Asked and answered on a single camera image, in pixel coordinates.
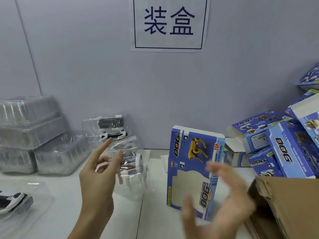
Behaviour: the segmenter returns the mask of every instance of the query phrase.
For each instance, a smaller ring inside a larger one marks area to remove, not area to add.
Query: finger
[[[101,155],[98,159],[98,163],[97,164],[100,164],[100,163],[103,163],[103,162],[108,162],[110,160],[110,157],[109,156],[106,156],[106,155]]]
[[[193,197],[189,194],[183,197],[181,208],[181,220],[183,224],[186,239],[195,239],[198,236],[197,226],[195,224],[195,210]]]
[[[99,157],[101,156],[102,152],[104,152],[104,150],[107,149],[111,142],[112,138],[109,138],[101,146],[99,146],[97,149],[93,151],[91,157],[86,163],[87,168],[95,170]]]
[[[209,161],[206,165],[206,171],[217,173],[229,186],[231,192],[247,192],[246,181],[228,164]]]
[[[119,150],[115,154],[113,160],[110,162],[106,171],[109,171],[112,175],[115,176],[119,166],[121,165],[122,160],[123,160],[123,152],[122,152],[122,150]]]
[[[106,165],[102,165],[102,166],[99,166],[98,170],[96,171],[97,173],[103,173],[108,167],[108,164]]]

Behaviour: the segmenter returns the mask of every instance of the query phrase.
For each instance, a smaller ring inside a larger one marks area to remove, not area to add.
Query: left hand
[[[100,158],[100,156],[111,142],[112,138],[94,150],[79,175],[82,192],[81,213],[99,217],[102,220],[103,229],[114,210],[112,194],[115,176],[123,159],[123,153],[120,150],[109,164],[102,165],[95,171],[99,164],[109,162],[109,157]]]

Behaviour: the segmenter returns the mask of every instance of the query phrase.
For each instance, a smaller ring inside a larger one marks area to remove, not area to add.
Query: age label
[[[251,143],[253,144],[254,149],[260,149],[269,144],[265,132],[252,136]]]

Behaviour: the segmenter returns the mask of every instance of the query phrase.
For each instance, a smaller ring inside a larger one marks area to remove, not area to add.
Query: brown cardboard
[[[319,179],[256,177],[249,194],[254,239],[319,239]]]

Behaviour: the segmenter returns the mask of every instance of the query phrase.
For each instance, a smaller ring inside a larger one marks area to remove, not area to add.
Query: right hand
[[[230,194],[209,225],[195,224],[193,198],[185,195],[181,209],[183,229],[186,239],[234,239],[237,230],[256,209],[247,194],[244,179],[229,165],[208,162],[206,170],[217,175],[229,186]]]

